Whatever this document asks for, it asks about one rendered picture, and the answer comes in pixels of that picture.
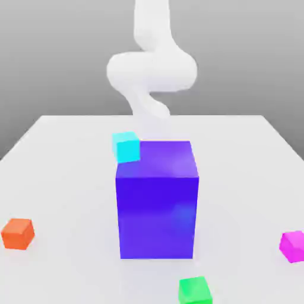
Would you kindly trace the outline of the small cyan cube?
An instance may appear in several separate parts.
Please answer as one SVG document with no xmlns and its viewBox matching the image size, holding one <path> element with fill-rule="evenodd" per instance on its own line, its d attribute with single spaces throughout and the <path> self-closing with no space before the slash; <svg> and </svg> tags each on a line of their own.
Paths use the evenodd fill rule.
<svg viewBox="0 0 304 304">
<path fill-rule="evenodd" d="M 119 132 L 112 134 L 112 148 L 118 163 L 140 160 L 140 140 L 135 132 Z"/>
</svg>

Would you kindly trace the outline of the small orange cube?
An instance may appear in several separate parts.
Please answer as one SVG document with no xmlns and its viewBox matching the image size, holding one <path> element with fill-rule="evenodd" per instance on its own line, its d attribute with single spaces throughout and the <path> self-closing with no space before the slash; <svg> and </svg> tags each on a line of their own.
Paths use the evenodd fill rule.
<svg viewBox="0 0 304 304">
<path fill-rule="evenodd" d="M 35 237 L 30 219 L 12 218 L 1 231 L 6 249 L 26 250 Z"/>
</svg>

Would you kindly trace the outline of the large purple box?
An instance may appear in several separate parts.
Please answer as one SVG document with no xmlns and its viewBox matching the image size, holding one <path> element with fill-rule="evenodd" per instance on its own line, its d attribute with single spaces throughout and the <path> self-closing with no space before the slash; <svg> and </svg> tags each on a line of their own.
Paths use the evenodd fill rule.
<svg viewBox="0 0 304 304">
<path fill-rule="evenodd" d="M 191 259 L 200 177 L 189 141 L 142 141 L 116 170 L 122 259 Z"/>
</svg>

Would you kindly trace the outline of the small magenta cube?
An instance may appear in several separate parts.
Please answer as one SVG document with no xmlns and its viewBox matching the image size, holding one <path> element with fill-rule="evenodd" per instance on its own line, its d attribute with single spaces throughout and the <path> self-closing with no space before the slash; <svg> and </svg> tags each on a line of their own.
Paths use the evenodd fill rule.
<svg viewBox="0 0 304 304">
<path fill-rule="evenodd" d="M 279 249 L 289 263 L 304 261 L 304 233 L 300 230 L 283 233 Z"/>
</svg>

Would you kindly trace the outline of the small green cube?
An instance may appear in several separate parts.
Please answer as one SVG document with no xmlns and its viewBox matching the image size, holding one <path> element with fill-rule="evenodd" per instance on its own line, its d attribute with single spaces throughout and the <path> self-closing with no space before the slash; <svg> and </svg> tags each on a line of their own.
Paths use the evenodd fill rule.
<svg viewBox="0 0 304 304">
<path fill-rule="evenodd" d="M 179 304 L 213 304 L 213 297 L 204 276 L 179 281 Z"/>
</svg>

